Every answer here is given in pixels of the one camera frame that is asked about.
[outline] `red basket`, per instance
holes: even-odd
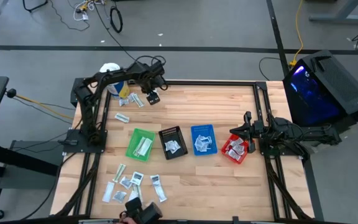
[[[226,151],[228,151],[228,150],[226,150],[226,148],[230,144],[230,140],[235,141],[237,139],[239,139],[239,136],[236,136],[235,134],[232,134],[230,136],[230,138],[226,141],[226,143],[224,143],[224,145],[223,145],[223,147],[221,149],[221,152],[223,153],[223,155],[225,155],[231,161],[233,161],[233,162],[235,162],[237,164],[241,164],[241,162],[246,158],[246,155],[248,153],[248,141],[244,141],[243,143],[240,144],[240,146],[244,146],[244,151],[245,152],[243,153],[243,155],[241,155],[241,157],[240,157],[240,159],[238,161],[233,159],[233,158],[231,158],[229,155],[226,154]]]

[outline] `black computer case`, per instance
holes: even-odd
[[[341,132],[358,122],[358,81],[328,50],[300,59],[283,84],[295,124]]]

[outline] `green tray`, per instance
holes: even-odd
[[[150,151],[151,151],[151,148],[153,147],[153,144],[150,146],[150,148],[147,151],[147,154],[145,156],[139,156],[139,157],[135,156],[134,151],[136,149],[136,146],[140,143],[140,140],[142,139],[142,137],[151,139],[152,142],[154,142],[155,133],[151,132],[151,131],[146,131],[143,129],[135,128],[134,133],[132,134],[131,140],[129,141],[129,145],[128,145],[127,152],[125,153],[125,155],[127,157],[145,162],[149,159]]]

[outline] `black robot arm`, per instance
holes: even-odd
[[[149,103],[155,104],[160,101],[158,94],[154,92],[156,87],[166,85],[162,75],[165,73],[160,60],[156,60],[151,66],[134,62],[128,68],[115,71],[98,72],[92,77],[85,78],[73,92],[80,104],[82,115],[81,132],[87,138],[88,145],[98,145],[101,142],[101,131],[96,127],[97,111],[94,111],[96,103],[101,99],[103,90],[109,85],[121,81],[134,80],[142,88],[142,93],[148,94]],[[88,87],[97,83],[94,93]]]
[[[267,115],[268,126],[264,126],[263,121],[259,120],[251,124],[250,120],[251,112],[247,111],[244,115],[244,124],[241,127],[230,129],[230,133],[251,142],[249,153],[255,151],[253,138],[262,139],[265,144],[268,144],[268,150],[283,145],[289,147],[289,143],[295,144],[295,146],[291,146],[294,149],[300,145],[300,141],[318,141],[330,145],[341,142],[337,131],[331,125],[299,127],[287,119],[275,118],[270,113]]]

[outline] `wooden table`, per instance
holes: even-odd
[[[267,82],[267,86],[273,115],[290,119],[282,83]],[[167,91],[159,91],[161,102],[153,106],[147,103],[138,86],[131,86],[131,91],[138,93],[145,106],[138,108],[135,103],[131,103],[120,107],[116,100],[110,103],[106,125],[107,147],[99,164],[91,218],[117,218],[124,210],[124,204],[115,200],[102,202],[107,182],[112,181],[118,165],[122,163],[126,165],[123,175],[128,178],[134,171],[145,174],[141,184],[144,202],[157,203],[163,219],[232,220],[233,216],[238,216],[240,220],[273,220],[265,162],[258,145],[257,151],[248,154],[244,162],[238,165],[219,151],[214,155],[196,157],[191,141],[191,126],[212,124],[218,149],[222,148],[230,136],[229,129],[243,124],[246,111],[251,111],[253,118],[256,117],[251,87],[172,85]],[[263,97],[261,104],[266,118]],[[116,113],[130,117],[130,122],[124,124],[114,119]],[[81,113],[77,108],[74,126],[80,118]],[[189,154],[167,161],[158,131],[177,125],[181,128]],[[125,156],[134,128],[156,133],[148,162]],[[78,153],[62,168],[51,213],[59,211],[76,190],[83,157],[83,154]],[[301,161],[295,156],[282,156],[282,164],[288,191],[305,213],[313,216]],[[160,175],[168,198],[163,203],[159,202],[151,185],[150,175],[155,174]],[[115,185],[113,193],[117,190],[127,192],[126,202],[131,191],[120,184]],[[280,215],[284,217],[281,195],[276,191]],[[80,213],[85,210],[86,195],[87,192],[84,193]]]

